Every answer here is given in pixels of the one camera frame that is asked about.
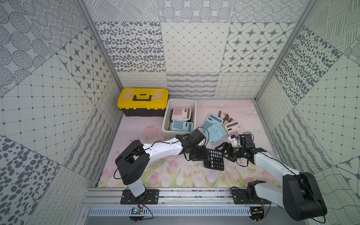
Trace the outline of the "light blue calculator back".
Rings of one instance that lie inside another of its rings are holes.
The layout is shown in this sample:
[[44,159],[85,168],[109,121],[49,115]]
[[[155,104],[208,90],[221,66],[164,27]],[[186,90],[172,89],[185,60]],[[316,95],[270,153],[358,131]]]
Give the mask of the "light blue calculator back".
[[227,132],[223,129],[223,127],[218,123],[212,124],[202,133],[206,137],[208,143],[210,143],[211,145],[214,145],[228,135]]

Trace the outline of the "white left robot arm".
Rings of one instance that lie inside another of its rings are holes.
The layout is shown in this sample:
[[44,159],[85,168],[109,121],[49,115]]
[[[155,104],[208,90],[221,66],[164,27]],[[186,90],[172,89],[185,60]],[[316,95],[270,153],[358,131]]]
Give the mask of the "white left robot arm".
[[208,135],[199,129],[184,135],[176,135],[166,141],[154,143],[141,143],[134,140],[116,158],[115,164],[120,174],[119,179],[127,186],[134,198],[146,196],[146,187],[141,180],[148,164],[170,156],[188,155],[190,161],[201,161],[204,159]]

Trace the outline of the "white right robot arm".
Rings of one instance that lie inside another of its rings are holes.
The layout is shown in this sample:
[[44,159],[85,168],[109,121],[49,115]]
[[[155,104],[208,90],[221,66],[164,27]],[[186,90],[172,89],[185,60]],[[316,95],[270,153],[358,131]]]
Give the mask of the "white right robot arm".
[[249,202],[274,203],[285,209],[295,221],[326,216],[327,207],[314,175],[299,172],[273,158],[265,149],[257,148],[252,134],[232,136],[230,142],[222,143],[216,150],[231,162],[245,159],[280,183],[280,187],[277,187],[262,180],[249,182],[245,193]]

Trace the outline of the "yellow and black toolbox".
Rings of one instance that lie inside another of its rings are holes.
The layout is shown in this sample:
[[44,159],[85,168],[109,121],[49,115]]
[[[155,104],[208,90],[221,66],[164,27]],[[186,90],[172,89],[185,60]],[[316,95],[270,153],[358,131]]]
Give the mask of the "yellow and black toolbox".
[[169,92],[166,89],[125,88],[117,107],[127,117],[164,117],[168,98]]

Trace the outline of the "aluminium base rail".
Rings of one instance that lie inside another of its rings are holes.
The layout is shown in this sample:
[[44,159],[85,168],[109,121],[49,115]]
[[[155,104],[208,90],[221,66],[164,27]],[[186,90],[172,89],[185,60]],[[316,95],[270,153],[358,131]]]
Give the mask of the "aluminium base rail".
[[149,189],[145,203],[136,203],[127,188],[89,188],[80,202],[84,216],[151,217],[254,217],[265,216],[276,204],[249,202],[243,189],[159,188]]

